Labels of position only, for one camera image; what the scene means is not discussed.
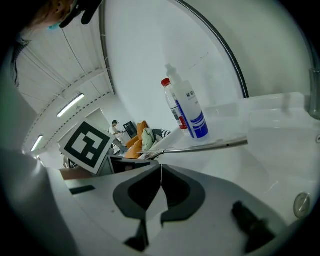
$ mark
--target blue label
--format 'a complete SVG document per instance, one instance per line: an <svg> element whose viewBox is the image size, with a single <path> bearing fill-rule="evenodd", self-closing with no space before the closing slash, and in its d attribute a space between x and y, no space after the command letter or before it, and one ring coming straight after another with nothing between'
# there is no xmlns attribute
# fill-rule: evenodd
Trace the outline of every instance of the blue label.
<svg viewBox="0 0 320 256"><path fill-rule="evenodd" d="M191 137L194 138L196 136L197 138L202 138L202 137L206 136L208 134L209 130L208 130L208 126L207 126L203 112L201 111L201 114L196 119L190 120L192 127L194 129L194 132L193 132L193 130L191 129L191 126L188 122L188 119L186 118L185 113L182 110L179 102L176 100L175 103L178 106L178 108L181 112L181 115L183 116L183 118L185 120L186 126L188 127L188 130L191 134Z"/></svg>
<svg viewBox="0 0 320 256"><path fill-rule="evenodd" d="M182 110L182 108L181 108L181 106L180 106L180 104L179 104L179 102L178 102L177 100L175 101L175 103L176 103L176 105L178 106L178 108L179 108L179 110L180 110L180 112L181 112L181 115L182 115L183 119L185 120L186 126L188 127L188 130L189 130L189 132L190 132L191 137L194 138L194 137L195 137L195 136L194 136L194 133L192 132L192 130L191 130L191 128L190 128L190 124L189 124L189 122L188 122L188 119L187 119L186 116L185 116L184 111Z"/></svg>

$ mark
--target white bottle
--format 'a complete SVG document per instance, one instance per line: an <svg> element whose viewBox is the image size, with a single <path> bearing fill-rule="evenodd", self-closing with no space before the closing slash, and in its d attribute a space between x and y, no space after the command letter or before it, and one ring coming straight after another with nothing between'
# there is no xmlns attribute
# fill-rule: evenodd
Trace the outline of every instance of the white bottle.
<svg viewBox="0 0 320 256"><path fill-rule="evenodd" d="M192 138L205 140L209 137L208 126L197 96L188 80L182 81L176 69L166 65L171 80L171 93Z"/></svg>
<svg viewBox="0 0 320 256"><path fill-rule="evenodd" d="M179 108L178 108L178 106L176 104L176 101L172 97L172 93L170 92L170 89L171 89L171 86L172 86L171 82L170 82L170 79L166 78L166 79L162 80L161 84L164 87L164 93L165 93L166 102L168 103L168 106L171 109L171 112L173 113L174 118L177 121L181 131L185 135L190 135L190 133L188 131L187 124L186 124L184 118L181 115L181 112L180 112L180 110L179 110Z"/></svg>

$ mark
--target metal screw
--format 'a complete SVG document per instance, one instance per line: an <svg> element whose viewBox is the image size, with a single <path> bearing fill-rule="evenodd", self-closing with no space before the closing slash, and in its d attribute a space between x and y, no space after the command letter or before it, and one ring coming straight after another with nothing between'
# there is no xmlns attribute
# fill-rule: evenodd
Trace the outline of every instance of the metal screw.
<svg viewBox="0 0 320 256"><path fill-rule="evenodd" d="M308 193L300 193L294 201L293 212L297 218L302 218L308 214L310 209L310 196Z"/></svg>

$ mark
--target red bottle cap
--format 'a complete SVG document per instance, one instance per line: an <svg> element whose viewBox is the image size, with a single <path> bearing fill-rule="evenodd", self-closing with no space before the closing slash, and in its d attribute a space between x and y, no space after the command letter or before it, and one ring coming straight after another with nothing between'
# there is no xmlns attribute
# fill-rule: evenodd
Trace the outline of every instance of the red bottle cap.
<svg viewBox="0 0 320 256"><path fill-rule="evenodd" d="M161 84L163 87L167 87L168 85L171 85L170 79L169 78L165 78L161 81Z"/></svg>

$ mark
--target metal rod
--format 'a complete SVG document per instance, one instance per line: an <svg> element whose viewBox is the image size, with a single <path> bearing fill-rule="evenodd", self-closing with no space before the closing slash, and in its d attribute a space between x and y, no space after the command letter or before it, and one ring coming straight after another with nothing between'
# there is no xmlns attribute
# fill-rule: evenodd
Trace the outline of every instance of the metal rod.
<svg viewBox="0 0 320 256"><path fill-rule="evenodd" d="M223 150L223 149L228 149L228 148L235 148L235 147L241 147L245 146L248 144L248 139L247 137L242 137L239 139L234 139L230 141L223 141L223 142L215 142L211 144L206 144L206 145L199 145L199 146L194 146L194 147L189 147L189 148L183 148L183 149L155 149L155 150L146 150L146 151L140 151L138 152L139 154L146 154L146 153L155 153L157 152L154 156L149 157L154 158L157 156L160 156L162 154L173 154L173 153L191 153L191 152L201 152L201 151L211 151L211 150Z"/></svg>

